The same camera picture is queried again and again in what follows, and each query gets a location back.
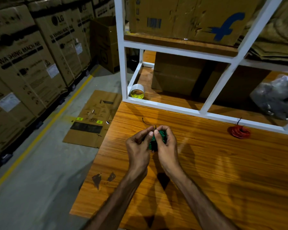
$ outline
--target hand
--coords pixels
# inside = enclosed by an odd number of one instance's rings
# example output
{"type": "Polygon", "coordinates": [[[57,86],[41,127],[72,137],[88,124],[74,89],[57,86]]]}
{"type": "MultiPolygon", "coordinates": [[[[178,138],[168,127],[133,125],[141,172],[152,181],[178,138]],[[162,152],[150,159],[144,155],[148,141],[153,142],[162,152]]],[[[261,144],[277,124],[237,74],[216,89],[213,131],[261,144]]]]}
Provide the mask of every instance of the hand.
{"type": "Polygon", "coordinates": [[[170,127],[161,125],[154,130],[154,135],[158,145],[158,157],[166,175],[171,177],[171,174],[177,169],[181,169],[178,160],[177,140],[170,127]],[[159,133],[160,130],[166,131],[167,141],[163,142],[159,133]]]}
{"type": "Polygon", "coordinates": [[[153,130],[154,126],[150,126],[149,128],[138,132],[126,141],[129,157],[129,170],[136,175],[147,173],[150,159],[150,150],[148,146],[154,135],[152,132],[153,130]]]}

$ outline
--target tape roll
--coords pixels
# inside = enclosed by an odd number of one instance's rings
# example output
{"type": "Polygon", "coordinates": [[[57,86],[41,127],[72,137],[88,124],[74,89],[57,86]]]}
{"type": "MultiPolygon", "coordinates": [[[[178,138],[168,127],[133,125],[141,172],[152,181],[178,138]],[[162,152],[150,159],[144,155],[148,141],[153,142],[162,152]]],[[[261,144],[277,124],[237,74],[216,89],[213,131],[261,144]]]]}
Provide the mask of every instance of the tape roll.
{"type": "Polygon", "coordinates": [[[145,94],[144,86],[142,86],[140,84],[134,84],[131,87],[131,91],[130,91],[130,96],[131,97],[143,99],[144,98],[144,94],[145,94]]]}

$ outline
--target barcode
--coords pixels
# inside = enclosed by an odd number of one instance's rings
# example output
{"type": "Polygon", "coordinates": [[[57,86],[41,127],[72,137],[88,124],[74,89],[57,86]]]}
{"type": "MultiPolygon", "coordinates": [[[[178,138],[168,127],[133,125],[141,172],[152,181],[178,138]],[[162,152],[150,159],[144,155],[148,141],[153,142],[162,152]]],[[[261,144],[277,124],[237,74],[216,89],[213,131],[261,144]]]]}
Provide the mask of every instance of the barcode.
{"type": "Polygon", "coordinates": [[[147,18],[147,27],[161,28],[161,18],[147,18]]]}

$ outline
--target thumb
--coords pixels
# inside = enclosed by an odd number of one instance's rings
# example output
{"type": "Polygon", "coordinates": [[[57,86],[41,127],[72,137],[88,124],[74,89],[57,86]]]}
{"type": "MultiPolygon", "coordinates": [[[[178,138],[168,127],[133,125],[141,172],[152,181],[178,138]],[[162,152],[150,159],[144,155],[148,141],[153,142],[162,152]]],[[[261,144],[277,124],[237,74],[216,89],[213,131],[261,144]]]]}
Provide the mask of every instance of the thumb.
{"type": "Polygon", "coordinates": [[[154,135],[157,141],[158,146],[161,146],[164,144],[163,140],[162,140],[162,136],[160,135],[160,132],[156,129],[154,130],[154,135]]]}
{"type": "Polygon", "coordinates": [[[151,142],[151,139],[153,138],[153,135],[154,135],[154,133],[153,133],[152,131],[150,131],[150,132],[146,135],[145,139],[144,139],[143,142],[142,142],[142,144],[144,144],[145,147],[148,147],[149,143],[151,142]]]}

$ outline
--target yellow floor line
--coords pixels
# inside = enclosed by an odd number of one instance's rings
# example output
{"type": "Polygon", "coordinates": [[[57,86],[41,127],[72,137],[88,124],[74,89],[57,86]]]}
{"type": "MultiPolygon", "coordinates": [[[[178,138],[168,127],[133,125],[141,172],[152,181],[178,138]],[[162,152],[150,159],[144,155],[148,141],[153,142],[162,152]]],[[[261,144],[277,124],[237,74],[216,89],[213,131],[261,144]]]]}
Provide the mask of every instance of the yellow floor line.
{"type": "Polygon", "coordinates": [[[17,160],[12,164],[12,166],[5,172],[5,174],[0,178],[0,186],[8,178],[8,176],[13,172],[13,170],[22,162],[26,155],[32,150],[36,143],[45,135],[49,128],[54,124],[54,122],[59,118],[59,116],[66,110],[66,108],[71,104],[71,102],[77,97],[80,91],[87,85],[87,83],[92,79],[95,73],[100,69],[100,65],[95,69],[95,71],[89,76],[86,81],[80,86],[80,88],[74,93],[74,95],[68,100],[68,102],[63,106],[63,108],[53,117],[53,119],[47,124],[47,126],[41,131],[41,133],[33,140],[29,147],[17,158],[17,160]]]}

